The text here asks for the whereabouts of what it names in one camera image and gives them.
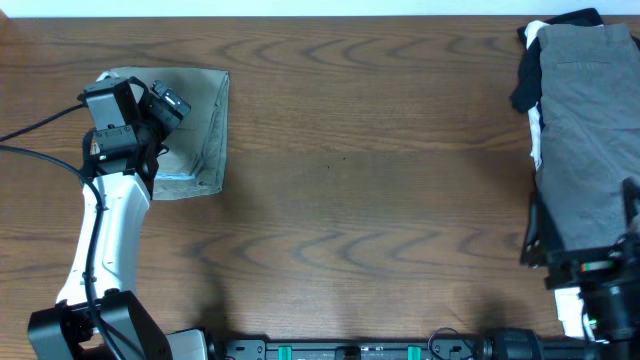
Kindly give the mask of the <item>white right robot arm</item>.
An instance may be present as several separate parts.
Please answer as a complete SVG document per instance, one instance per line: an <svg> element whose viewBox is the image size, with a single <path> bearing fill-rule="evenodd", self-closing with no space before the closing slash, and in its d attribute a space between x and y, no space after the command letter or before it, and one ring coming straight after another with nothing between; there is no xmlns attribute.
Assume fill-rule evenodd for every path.
<svg viewBox="0 0 640 360"><path fill-rule="evenodd" d="M521 262L544 266L549 290L576 287L582 341L544 340L531 330L491 329L478 339L476 359L637 359L639 357L639 202L624 201L625 232L613 245L566 250L544 205L536 217Z"/></svg>

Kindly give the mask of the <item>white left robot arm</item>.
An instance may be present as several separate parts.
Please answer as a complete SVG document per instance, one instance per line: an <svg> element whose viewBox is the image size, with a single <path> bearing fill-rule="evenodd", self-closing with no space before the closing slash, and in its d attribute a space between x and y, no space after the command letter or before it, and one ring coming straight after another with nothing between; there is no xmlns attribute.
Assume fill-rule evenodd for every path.
<svg viewBox="0 0 640 360"><path fill-rule="evenodd" d="M142 86L141 96L132 88ZM32 313L40 359L205 359L203 331L166 335L135 294L140 234L158 157L190 105L155 81L108 77L80 99L95 127L82 143L84 217L73 265L53 307Z"/></svg>

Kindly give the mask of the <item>khaki green shorts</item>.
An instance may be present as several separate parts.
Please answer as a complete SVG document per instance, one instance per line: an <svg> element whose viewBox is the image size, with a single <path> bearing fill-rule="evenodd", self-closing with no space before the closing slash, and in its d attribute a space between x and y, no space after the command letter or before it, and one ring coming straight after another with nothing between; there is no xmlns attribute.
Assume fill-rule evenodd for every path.
<svg viewBox="0 0 640 360"><path fill-rule="evenodd" d="M191 112L164 141L169 151L158 158L153 198L173 201L219 193L227 160L229 73L188 67L120 67L99 78L130 76L148 86L160 80L191 105Z"/></svg>

